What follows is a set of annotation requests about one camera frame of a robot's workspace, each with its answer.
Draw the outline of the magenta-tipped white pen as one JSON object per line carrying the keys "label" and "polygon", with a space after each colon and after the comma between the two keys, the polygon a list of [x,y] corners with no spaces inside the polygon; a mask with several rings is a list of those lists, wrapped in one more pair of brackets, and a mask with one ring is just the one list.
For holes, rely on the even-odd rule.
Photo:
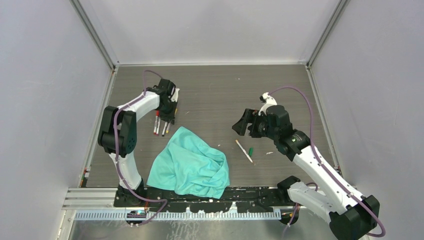
{"label": "magenta-tipped white pen", "polygon": [[155,129],[155,134],[158,136],[160,134],[160,126],[161,126],[161,119],[159,116],[157,116],[157,124]]}

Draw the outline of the red-tipped white pen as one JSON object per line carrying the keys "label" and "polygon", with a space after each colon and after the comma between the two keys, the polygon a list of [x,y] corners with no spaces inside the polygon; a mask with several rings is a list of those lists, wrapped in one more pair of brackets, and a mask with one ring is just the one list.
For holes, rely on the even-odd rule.
{"label": "red-tipped white pen", "polygon": [[159,121],[160,121],[159,120],[159,111],[157,110],[156,114],[155,114],[154,129],[153,129],[153,134],[156,135],[156,136],[159,134],[159,130],[158,130]]}

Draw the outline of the black-tipped white pen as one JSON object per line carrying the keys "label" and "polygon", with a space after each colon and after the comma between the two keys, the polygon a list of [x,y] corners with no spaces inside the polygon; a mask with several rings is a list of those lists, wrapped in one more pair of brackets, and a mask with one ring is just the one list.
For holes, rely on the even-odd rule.
{"label": "black-tipped white pen", "polygon": [[167,128],[168,128],[168,123],[165,122],[164,126],[163,126],[163,130],[162,130],[162,134],[161,134],[162,137],[164,137],[166,135]]}

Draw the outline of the yellow-tipped white pen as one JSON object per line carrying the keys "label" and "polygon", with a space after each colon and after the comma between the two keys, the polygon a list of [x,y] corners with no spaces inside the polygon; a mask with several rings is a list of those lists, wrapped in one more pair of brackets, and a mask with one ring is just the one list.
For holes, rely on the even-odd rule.
{"label": "yellow-tipped white pen", "polygon": [[241,149],[241,151],[244,153],[244,155],[247,157],[247,159],[253,164],[253,160],[251,158],[251,156],[248,154],[248,152],[245,150],[245,148],[241,145],[241,143],[236,139],[235,140],[236,144],[238,145],[238,147]]}

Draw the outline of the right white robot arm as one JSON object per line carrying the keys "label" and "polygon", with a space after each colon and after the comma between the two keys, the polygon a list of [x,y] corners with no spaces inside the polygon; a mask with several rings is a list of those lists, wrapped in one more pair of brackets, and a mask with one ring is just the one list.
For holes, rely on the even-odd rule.
{"label": "right white robot arm", "polygon": [[310,189],[295,176],[278,183],[277,198],[283,205],[303,205],[323,219],[338,240],[358,240],[377,227],[379,201],[347,183],[312,145],[310,138],[293,128],[289,113],[282,105],[266,111],[245,109],[232,129],[239,135],[269,138],[278,152],[305,171],[320,187]]}

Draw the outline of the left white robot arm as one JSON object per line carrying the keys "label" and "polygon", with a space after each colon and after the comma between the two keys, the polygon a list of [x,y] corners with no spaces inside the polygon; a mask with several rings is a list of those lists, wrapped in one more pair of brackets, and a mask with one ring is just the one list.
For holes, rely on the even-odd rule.
{"label": "left white robot arm", "polygon": [[147,190],[134,154],[137,124],[146,114],[156,111],[153,132],[166,133],[168,126],[175,123],[178,97],[179,88],[171,80],[162,78],[130,102],[103,110],[97,142],[113,160],[118,173],[115,207],[138,207],[147,202]]}

